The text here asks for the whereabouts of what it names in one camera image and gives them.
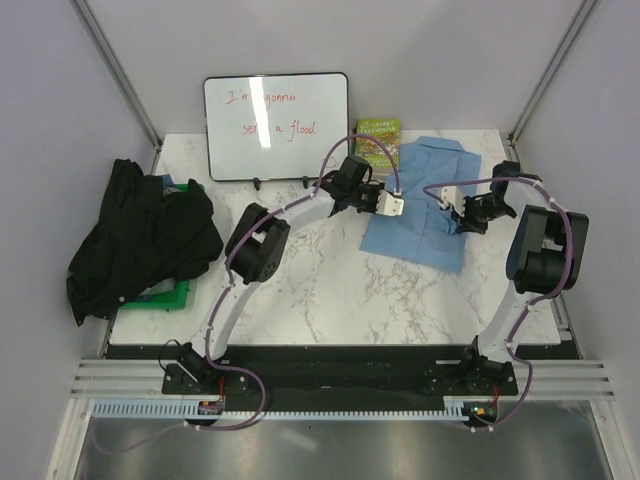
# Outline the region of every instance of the green container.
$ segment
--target green container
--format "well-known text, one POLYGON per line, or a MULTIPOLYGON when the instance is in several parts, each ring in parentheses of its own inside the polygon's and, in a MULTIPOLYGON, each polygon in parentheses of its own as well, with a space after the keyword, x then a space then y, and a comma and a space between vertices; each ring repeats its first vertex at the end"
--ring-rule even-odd
MULTIPOLYGON (((188 188, 186 183, 176 185, 176 188, 185 192, 188 188)), ((148 310, 181 310, 187 304, 187 292, 189 291, 189 280, 176 282, 176 286, 170 292, 152 295, 148 300, 132 301, 125 303, 120 308, 125 309, 148 309, 148 310)))

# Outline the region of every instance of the book cover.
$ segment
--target book cover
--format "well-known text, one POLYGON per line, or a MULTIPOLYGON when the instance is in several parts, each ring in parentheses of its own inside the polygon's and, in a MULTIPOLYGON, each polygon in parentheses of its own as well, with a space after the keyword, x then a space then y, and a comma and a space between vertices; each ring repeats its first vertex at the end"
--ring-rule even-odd
MULTIPOLYGON (((358 133, 372 135, 389 150, 398 165, 400 144, 400 120, 397 118, 364 118, 358 120, 358 133)), ((356 155, 364 158, 373 167, 373 178, 384 179, 393 172, 391 162, 382 149, 371 140, 356 139, 356 155)))

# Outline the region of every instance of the blue towel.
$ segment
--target blue towel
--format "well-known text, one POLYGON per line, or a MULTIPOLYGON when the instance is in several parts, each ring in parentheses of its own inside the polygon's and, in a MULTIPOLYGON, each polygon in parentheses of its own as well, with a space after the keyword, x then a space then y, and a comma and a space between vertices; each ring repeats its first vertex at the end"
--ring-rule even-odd
MULTIPOLYGON (((480 172, 480 156, 469 153, 458 142, 420 137, 400 147, 400 186, 404 211, 399 217, 373 215, 360 250, 459 272, 464 261, 466 234, 457 235, 451 212, 422 188, 433 183, 474 180, 480 172)), ((385 188, 393 191, 395 177, 387 177, 385 188)), ((475 186, 462 187, 475 195, 475 186)))

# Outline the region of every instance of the black garment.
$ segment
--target black garment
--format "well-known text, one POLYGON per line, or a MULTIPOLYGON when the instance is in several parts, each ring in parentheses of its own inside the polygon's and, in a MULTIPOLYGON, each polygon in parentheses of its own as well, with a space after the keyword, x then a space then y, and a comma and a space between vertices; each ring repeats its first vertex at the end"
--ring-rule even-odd
POLYGON ((162 178, 116 160, 98 224, 69 265, 67 297, 78 325, 106 317, 146 288, 199 277, 222 252, 213 205, 195 180, 163 197, 162 178))

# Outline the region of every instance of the white marble surface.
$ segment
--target white marble surface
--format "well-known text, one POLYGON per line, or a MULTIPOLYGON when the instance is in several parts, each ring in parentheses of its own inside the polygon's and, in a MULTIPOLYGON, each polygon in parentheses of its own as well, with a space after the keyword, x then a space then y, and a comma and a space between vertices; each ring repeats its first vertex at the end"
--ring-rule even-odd
MULTIPOLYGON (((496 130, 405 131, 402 141, 421 135, 458 140, 480 154, 481 178, 505 159, 496 130)), ((247 182, 214 182, 204 135, 168 135, 156 173, 170 173, 176 183, 195 178, 204 184, 224 241, 249 203, 281 205, 302 192, 301 182, 267 182, 260 192, 247 182)), ((487 188, 480 186, 478 193, 487 188)), ((501 218, 491 223, 486 235, 470 235, 460 274, 361 252, 368 221, 367 214, 349 210, 292 235, 280 269, 251 298, 230 342, 433 345, 468 343, 482 331, 507 287, 505 259, 515 220, 501 218)), ((189 340, 220 291, 223 261, 221 256, 209 272, 191 282, 184 310, 120 311, 111 343, 189 340)), ((524 343, 558 343, 547 302, 534 317, 524 343)))

